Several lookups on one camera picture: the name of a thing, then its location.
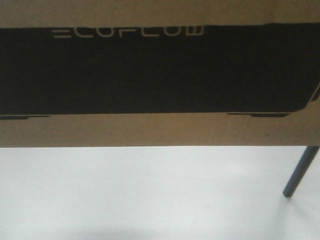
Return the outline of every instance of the metal leg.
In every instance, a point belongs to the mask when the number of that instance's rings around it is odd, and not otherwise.
[[[315,158],[318,150],[319,150],[319,146],[308,146],[305,149],[305,151],[304,151],[298,165],[296,166],[290,180],[288,181],[285,189],[283,190],[283,195],[286,198],[292,197],[292,195],[294,194],[301,179],[303,178],[308,167],[310,166],[312,160]]]

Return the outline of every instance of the cardboard box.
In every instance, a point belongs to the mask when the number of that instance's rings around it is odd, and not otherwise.
[[[0,146],[319,145],[319,21],[311,0],[2,1]]]

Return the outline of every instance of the brown cardboard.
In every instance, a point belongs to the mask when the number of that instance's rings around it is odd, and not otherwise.
[[[320,22],[320,2],[0,2],[0,28],[256,25]],[[320,100],[286,117],[226,113],[53,115],[1,120],[1,147],[320,145]]]

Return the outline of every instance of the ecoflow logo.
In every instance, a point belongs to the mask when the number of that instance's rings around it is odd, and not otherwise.
[[[205,26],[165,26],[165,27],[74,27],[52,29],[53,38],[70,39],[70,38],[123,38],[128,34],[139,34],[144,38],[157,38],[160,36],[202,36],[205,33]]]

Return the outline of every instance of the white floor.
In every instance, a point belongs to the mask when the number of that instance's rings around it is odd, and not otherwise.
[[[320,240],[304,147],[0,148],[1,240]]]

